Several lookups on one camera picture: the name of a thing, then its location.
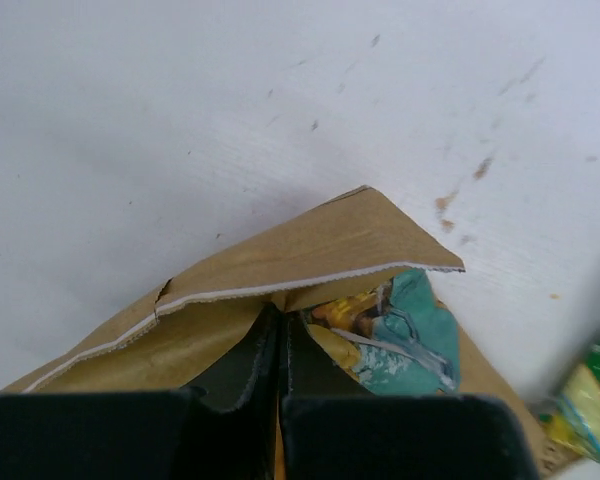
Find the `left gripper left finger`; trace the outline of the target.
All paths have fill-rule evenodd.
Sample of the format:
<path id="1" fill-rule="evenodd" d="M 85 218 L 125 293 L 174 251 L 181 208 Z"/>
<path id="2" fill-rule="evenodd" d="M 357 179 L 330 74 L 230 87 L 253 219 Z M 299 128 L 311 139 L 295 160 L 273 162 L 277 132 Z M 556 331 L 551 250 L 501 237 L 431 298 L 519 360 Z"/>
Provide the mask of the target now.
<path id="1" fill-rule="evenodd" d="M 0 479 L 271 479 L 279 310 L 178 389 L 0 394 Z"/>

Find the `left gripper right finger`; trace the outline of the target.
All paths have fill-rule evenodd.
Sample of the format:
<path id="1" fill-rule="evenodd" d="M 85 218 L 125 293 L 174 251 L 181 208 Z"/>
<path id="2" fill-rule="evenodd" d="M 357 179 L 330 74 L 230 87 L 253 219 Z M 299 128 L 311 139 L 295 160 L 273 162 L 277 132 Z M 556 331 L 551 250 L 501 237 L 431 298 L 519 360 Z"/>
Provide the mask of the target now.
<path id="1" fill-rule="evenodd" d="M 279 419 L 289 479 L 536 479 L 520 423 L 484 395 L 380 396 L 287 320 Z"/>

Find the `tan kettle chips bag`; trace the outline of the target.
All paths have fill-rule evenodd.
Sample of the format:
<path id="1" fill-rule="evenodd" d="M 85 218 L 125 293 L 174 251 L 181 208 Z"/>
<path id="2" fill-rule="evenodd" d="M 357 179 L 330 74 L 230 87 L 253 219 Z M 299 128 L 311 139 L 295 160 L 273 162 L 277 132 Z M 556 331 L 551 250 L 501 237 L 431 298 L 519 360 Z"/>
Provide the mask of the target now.
<path id="1" fill-rule="evenodd" d="M 492 395 L 513 410 L 550 478 L 575 454 L 547 436 L 431 287 L 430 272 L 463 268 L 364 186 L 191 266 L 8 391 L 181 387 L 234 351 L 271 305 L 307 339 L 301 373 L 320 389 Z"/>

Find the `green Fox's candy bag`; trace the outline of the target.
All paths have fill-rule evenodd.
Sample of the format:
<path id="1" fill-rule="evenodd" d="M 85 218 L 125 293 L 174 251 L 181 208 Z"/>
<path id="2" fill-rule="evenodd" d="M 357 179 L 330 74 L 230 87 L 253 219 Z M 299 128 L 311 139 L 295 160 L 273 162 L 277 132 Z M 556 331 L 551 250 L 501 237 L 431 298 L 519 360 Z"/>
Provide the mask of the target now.
<path id="1" fill-rule="evenodd" d="M 600 463 L 600 336 L 540 415 L 550 441 Z"/>

